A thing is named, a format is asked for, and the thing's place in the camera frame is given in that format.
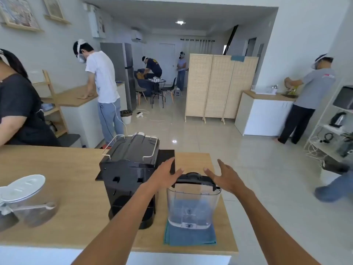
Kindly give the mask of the person's left hand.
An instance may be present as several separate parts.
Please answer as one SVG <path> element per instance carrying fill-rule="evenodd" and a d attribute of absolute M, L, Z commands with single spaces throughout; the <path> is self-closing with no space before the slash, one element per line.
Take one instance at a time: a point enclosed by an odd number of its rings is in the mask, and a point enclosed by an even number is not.
<path fill-rule="evenodd" d="M 173 180 L 173 174 L 170 173 L 174 161 L 175 157 L 164 161 L 149 178 L 146 184 L 147 190 L 151 195 L 155 194 L 160 189 L 167 189 L 176 183 L 177 180 Z"/>

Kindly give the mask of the person's right hand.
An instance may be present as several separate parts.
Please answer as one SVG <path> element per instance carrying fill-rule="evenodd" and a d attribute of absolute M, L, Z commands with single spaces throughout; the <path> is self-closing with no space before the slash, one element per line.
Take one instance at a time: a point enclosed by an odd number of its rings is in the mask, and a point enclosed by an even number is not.
<path fill-rule="evenodd" d="M 220 159 L 217 161 L 221 170 L 221 175 L 219 176 L 218 182 L 214 182 L 217 186 L 232 193 L 236 197 L 239 197 L 250 191 L 250 189 L 246 187 L 244 182 L 231 166 L 225 164 Z"/>

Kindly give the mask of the person's right forearm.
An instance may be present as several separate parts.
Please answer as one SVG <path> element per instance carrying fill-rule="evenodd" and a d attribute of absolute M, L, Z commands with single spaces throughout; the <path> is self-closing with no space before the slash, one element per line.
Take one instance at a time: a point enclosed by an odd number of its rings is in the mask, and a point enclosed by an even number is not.
<path fill-rule="evenodd" d="M 232 193 L 243 206 L 268 265 L 321 265 L 280 226 L 252 190 L 242 186 Z"/>

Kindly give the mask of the person's left forearm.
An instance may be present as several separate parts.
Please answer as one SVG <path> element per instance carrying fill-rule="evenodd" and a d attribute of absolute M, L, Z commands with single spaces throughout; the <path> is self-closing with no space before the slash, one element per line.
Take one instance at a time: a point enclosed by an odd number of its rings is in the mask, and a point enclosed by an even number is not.
<path fill-rule="evenodd" d="M 150 200 L 158 190 L 171 185 L 167 182 L 143 183 L 71 265 L 125 265 Z"/>

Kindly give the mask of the clear water tank black lid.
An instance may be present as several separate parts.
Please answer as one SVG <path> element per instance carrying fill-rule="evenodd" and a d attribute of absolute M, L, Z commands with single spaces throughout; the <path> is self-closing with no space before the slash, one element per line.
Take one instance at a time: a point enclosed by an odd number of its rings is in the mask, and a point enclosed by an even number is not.
<path fill-rule="evenodd" d="M 208 176 L 196 172 L 182 174 L 167 189 L 169 224 L 194 230 L 209 228 L 221 191 Z"/>

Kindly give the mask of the black coffee machine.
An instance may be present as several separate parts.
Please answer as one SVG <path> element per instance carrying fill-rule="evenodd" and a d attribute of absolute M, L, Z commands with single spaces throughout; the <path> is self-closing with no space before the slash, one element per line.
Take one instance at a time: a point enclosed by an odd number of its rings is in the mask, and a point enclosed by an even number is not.
<path fill-rule="evenodd" d="M 95 181 L 103 181 L 108 196 L 109 220 L 123 208 L 139 186 L 166 160 L 175 157 L 173 149 L 160 149 L 156 136 L 137 132 L 117 135 L 114 144 L 99 163 Z"/>

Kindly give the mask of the white trash bin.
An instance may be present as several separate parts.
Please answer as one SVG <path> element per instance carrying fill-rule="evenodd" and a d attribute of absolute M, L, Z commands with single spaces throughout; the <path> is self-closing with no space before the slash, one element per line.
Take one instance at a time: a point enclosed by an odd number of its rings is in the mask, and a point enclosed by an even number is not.
<path fill-rule="evenodd" d="M 131 119 L 132 119 L 132 115 L 133 115 L 132 110 L 129 110 L 129 109 L 121 110 L 120 115 L 121 115 L 121 120 L 125 125 L 128 125 L 131 123 Z"/>

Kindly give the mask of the white sink cabinet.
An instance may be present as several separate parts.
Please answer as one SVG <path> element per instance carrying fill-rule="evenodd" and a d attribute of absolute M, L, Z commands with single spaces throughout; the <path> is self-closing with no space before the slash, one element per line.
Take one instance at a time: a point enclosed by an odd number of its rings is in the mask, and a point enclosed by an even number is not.
<path fill-rule="evenodd" d="M 235 127 L 242 135 L 277 137 L 296 99 L 294 95 L 266 95 L 244 90 Z"/>

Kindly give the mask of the dark chair wooden legs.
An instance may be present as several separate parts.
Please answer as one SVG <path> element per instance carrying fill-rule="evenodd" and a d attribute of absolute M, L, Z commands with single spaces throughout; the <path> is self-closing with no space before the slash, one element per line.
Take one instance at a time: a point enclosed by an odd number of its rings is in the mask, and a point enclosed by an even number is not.
<path fill-rule="evenodd" d="M 162 91 L 162 96 L 163 96 L 163 102 L 166 102 L 166 96 L 170 95 L 172 99 L 172 103 L 174 104 L 174 90 L 175 90 L 175 83 L 176 83 L 177 77 L 174 78 L 173 84 L 171 86 L 164 86 L 161 88 Z"/>
<path fill-rule="evenodd" d="M 140 87 L 138 84 L 138 80 L 135 78 L 135 93 L 136 93 L 136 97 L 137 97 L 139 106 L 140 106 L 141 98 L 144 98 L 146 100 L 146 102 L 148 101 L 147 97 L 145 96 L 145 93 L 144 93 L 145 91 L 146 91 L 146 89 Z"/>

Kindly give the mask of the round black table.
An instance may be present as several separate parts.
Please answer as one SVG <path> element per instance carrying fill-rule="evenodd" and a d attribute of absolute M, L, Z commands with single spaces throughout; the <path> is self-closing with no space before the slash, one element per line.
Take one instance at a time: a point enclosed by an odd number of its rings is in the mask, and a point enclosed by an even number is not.
<path fill-rule="evenodd" d="M 154 98 L 155 96 L 157 96 L 158 98 L 161 97 L 162 98 L 162 108 L 164 108 L 164 103 L 165 103 L 165 96 L 164 96 L 164 92 L 162 90 L 162 88 L 165 86 L 165 82 L 166 80 L 161 79 L 161 78 L 152 78 L 149 79 L 152 83 L 153 83 L 153 88 L 151 91 L 151 99 L 150 99 L 150 103 L 151 103 L 151 107 L 153 108 L 154 105 Z"/>

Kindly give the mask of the white dish rack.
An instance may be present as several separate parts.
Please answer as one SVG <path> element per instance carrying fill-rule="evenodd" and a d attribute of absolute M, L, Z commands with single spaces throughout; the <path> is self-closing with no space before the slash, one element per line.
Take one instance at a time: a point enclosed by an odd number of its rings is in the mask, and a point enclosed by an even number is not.
<path fill-rule="evenodd" d="M 255 94 L 262 95 L 275 95 L 278 90 L 278 85 L 269 85 L 269 86 L 256 86 L 252 85 L 250 91 Z"/>

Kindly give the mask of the white door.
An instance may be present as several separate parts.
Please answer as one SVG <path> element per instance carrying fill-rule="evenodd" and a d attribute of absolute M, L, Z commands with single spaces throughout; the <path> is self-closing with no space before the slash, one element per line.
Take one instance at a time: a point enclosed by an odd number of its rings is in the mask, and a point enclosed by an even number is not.
<path fill-rule="evenodd" d="M 162 79 L 167 83 L 172 83 L 175 77 L 175 44 L 160 43 L 158 53 Z"/>

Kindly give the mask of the white curtain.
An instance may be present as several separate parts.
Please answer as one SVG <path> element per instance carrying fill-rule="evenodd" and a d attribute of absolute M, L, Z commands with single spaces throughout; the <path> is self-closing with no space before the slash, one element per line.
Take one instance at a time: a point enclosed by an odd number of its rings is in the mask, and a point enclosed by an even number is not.
<path fill-rule="evenodd" d="M 189 54 L 211 54 L 215 40 L 181 38 L 182 52 Z"/>

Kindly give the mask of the wooden ladder shelf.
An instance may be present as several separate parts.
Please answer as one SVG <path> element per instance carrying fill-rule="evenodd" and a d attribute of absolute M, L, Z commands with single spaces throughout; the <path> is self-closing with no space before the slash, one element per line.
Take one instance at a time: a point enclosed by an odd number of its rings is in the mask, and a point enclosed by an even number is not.
<path fill-rule="evenodd" d="M 57 138 L 68 133 L 67 124 L 61 111 L 58 95 L 46 70 L 30 71 L 29 80 L 41 99 L 45 122 Z"/>

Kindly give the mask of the clear jar with white lid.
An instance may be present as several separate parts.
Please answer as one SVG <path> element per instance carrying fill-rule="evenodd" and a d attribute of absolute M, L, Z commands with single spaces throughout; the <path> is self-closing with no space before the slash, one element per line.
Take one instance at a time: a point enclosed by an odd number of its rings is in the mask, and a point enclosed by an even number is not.
<path fill-rule="evenodd" d="M 31 209 L 12 212 L 9 207 L 41 205 L 54 202 L 55 209 Z M 28 175 L 0 187 L 0 232 L 17 223 L 34 228 L 48 222 L 59 210 L 58 197 L 49 190 L 46 178 L 40 174 Z"/>

